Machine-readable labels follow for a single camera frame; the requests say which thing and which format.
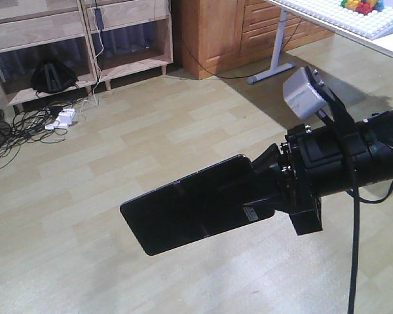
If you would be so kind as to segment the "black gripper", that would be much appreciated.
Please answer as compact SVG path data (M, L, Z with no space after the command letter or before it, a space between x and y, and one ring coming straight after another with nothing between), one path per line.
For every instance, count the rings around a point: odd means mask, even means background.
M298 125L285 135L281 144L284 173L290 195L289 217L297 235L320 232L321 197L350 190L352 175L334 131L322 126L307 131ZM252 162L254 172L232 180L217 189L215 200L227 208L265 202L267 206L287 206L287 197L269 172L280 171L280 150L271 144Z

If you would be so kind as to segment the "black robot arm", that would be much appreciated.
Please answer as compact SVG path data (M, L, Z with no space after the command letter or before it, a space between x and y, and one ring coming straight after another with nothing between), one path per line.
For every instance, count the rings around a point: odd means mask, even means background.
M322 230L321 199L393 179L393 111L354 122L327 118L323 127L292 128L281 145L271 145L249 163L249 172L220 188L229 231L287 213L298 235Z

